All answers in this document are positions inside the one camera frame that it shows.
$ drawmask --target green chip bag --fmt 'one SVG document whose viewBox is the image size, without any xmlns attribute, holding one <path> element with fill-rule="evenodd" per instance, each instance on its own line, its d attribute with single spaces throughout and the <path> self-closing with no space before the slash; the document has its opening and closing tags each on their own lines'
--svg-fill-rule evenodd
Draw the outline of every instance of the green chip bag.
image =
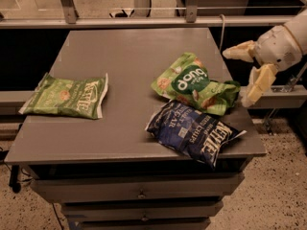
<svg viewBox="0 0 307 230">
<path fill-rule="evenodd" d="M 103 117 L 101 103 L 107 92 L 107 82 L 107 74 L 104 78 L 63 80 L 47 73 L 19 113 L 100 119 Z"/>
<path fill-rule="evenodd" d="M 210 80 L 196 55 L 184 53 L 153 83 L 160 96 L 191 105 L 203 113 L 223 116 L 238 98 L 240 83 Z"/>
</svg>

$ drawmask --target floor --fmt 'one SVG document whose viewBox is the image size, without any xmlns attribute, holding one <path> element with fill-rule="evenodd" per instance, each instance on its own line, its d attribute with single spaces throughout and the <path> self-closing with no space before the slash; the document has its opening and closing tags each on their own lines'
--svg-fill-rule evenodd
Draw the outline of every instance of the floor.
<svg viewBox="0 0 307 230">
<path fill-rule="evenodd" d="M 81 16 L 107 17 L 109 10 L 102 10 L 105 0 L 97 0 L 100 3 L 98 5 L 93 1 L 75 0 Z M 125 1 L 127 4 L 123 6 L 130 7 L 131 0 Z M 0 9 L 7 8 L 3 12 L 7 18 L 63 17 L 58 8 L 59 0 L 47 4 L 45 2 L 2 0 Z M 153 2 L 154 7 L 171 8 L 175 0 Z M 161 11 L 163 10 L 156 10 L 152 16 L 171 16 L 174 12 Z M 253 116 L 253 122 L 268 154 L 251 161 L 245 170 L 246 179 L 233 195 L 224 198 L 224 208 L 211 219 L 212 223 L 207 229 L 307 229 L 307 148 L 284 116 L 277 116 L 272 122 L 275 135 L 269 135 L 264 130 L 262 117 Z M 10 137 L 13 137 L 15 130 L 16 125 L 0 126 L 0 147 L 3 150 L 10 149 L 13 142 Z M 0 230 L 60 230 L 61 227 L 68 229 L 59 205 L 54 205 L 59 216 L 58 222 L 53 205 L 31 190 L 31 182 L 23 182 L 21 192 L 15 194 L 8 186 L 9 179 L 8 167 L 0 162 Z M 27 179 L 27 176 L 21 174 L 19 179 Z"/>
<path fill-rule="evenodd" d="M 275 135 L 262 126 L 262 118 L 253 122 L 267 149 L 267 156 L 255 158 L 245 169 L 245 180 L 233 195 L 223 200 L 224 207 L 207 230 L 307 229 L 307 148 L 287 118 L 272 121 Z M 0 126 L 0 147 L 9 150 L 15 126 Z M 10 171 L 0 164 L 0 230 L 60 230 L 53 205 L 44 201 L 22 183 L 19 194 L 8 186 Z M 55 205 L 63 229 L 67 222 Z"/>
</svg>

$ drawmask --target drawer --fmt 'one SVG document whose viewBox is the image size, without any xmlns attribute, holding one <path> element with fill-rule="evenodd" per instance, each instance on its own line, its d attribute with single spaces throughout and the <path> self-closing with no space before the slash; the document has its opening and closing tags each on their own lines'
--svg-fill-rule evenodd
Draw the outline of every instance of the drawer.
<svg viewBox="0 0 307 230">
<path fill-rule="evenodd" d="M 32 189 L 48 202 L 94 202 L 231 195 L 239 174 L 170 175 L 68 180 L 36 180 Z"/>
<path fill-rule="evenodd" d="M 163 199 L 97 204 L 62 205 L 61 211 L 69 221 L 111 221 L 151 219 L 187 219 L 214 217 L 222 209 L 221 201 L 206 198 Z"/>
<path fill-rule="evenodd" d="M 203 230 L 210 224 L 209 219 L 176 219 L 142 221 L 112 221 L 81 223 L 82 230 Z"/>
</svg>

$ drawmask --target white cable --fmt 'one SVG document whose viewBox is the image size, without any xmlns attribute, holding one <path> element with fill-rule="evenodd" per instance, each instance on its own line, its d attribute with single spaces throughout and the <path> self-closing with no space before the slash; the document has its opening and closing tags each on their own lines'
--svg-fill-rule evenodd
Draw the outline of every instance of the white cable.
<svg viewBox="0 0 307 230">
<path fill-rule="evenodd" d="M 222 46 L 223 46 L 223 41 L 224 41 L 224 15 L 220 14 L 220 18 L 222 19 L 222 33 L 221 33 L 221 41 L 220 41 L 220 51 L 222 50 Z"/>
</svg>

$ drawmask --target gray tabletop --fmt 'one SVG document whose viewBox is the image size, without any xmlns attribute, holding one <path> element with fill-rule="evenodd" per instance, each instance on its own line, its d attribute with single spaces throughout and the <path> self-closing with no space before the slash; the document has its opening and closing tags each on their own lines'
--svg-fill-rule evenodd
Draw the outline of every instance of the gray tabletop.
<svg viewBox="0 0 307 230">
<path fill-rule="evenodd" d="M 159 145 L 145 131 L 153 113 L 167 103 L 151 89 L 151 83 L 184 52 L 199 57 L 210 79 L 231 79 L 205 28 L 72 31 L 50 73 L 72 80 L 108 73 L 103 119 L 28 116 L 6 161 L 59 164 L 187 159 Z M 232 108 L 222 120 L 248 133 L 225 147 L 219 157 L 266 153 L 244 108 Z"/>
</svg>

